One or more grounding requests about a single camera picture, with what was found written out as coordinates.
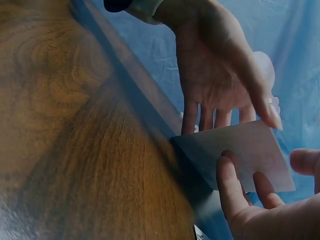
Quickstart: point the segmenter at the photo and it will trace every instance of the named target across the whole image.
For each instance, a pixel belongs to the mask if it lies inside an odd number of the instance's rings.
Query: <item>white card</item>
[[[256,192],[256,172],[268,178],[275,192],[296,190],[275,136],[261,120],[176,136],[173,140],[213,190],[218,190],[216,165],[224,150],[236,154],[239,179],[246,192]]]
[[[198,228],[196,225],[194,225],[193,227],[194,227],[194,233],[195,233],[196,240],[210,240],[210,238],[208,238],[207,235],[205,235],[200,230],[200,228]]]

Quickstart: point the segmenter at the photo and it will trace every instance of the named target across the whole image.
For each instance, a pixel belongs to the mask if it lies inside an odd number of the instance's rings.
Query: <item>dark object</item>
[[[103,0],[104,8],[111,13],[119,13],[126,10],[133,0]]]

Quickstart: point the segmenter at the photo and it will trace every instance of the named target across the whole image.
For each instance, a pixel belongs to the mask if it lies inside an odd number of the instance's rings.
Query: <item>blue fabric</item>
[[[295,148],[320,149],[320,1],[221,0],[239,20],[254,51],[267,54],[274,66],[272,89],[279,98],[283,131],[275,132],[288,159]],[[147,25],[125,12],[104,12],[178,111],[183,111],[175,38],[164,25]],[[238,115],[232,114],[232,124]],[[295,192],[280,193],[286,203],[313,195],[312,177],[293,174]],[[249,194],[261,205],[256,194]],[[212,240],[232,239],[221,211],[197,223]]]

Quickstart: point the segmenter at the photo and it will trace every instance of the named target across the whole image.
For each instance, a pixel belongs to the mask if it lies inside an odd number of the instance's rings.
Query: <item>human hand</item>
[[[257,112],[269,127],[282,128],[270,104],[271,86],[264,81],[239,22],[226,8],[215,0],[164,0],[155,17],[176,36],[184,96],[182,134],[194,132],[198,104],[200,131],[230,125],[235,108],[240,123],[256,120]]]
[[[262,173],[253,180],[264,208],[252,205],[235,169],[236,157],[224,151],[217,163],[217,183],[222,210],[235,240],[320,239],[320,150],[296,149],[293,170],[315,179],[315,195],[285,204]]]

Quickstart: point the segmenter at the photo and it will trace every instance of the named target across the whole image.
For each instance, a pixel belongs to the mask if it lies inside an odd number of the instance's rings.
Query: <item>wood grain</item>
[[[0,1],[0,239],[194,239],[175,108],[89,1]]]

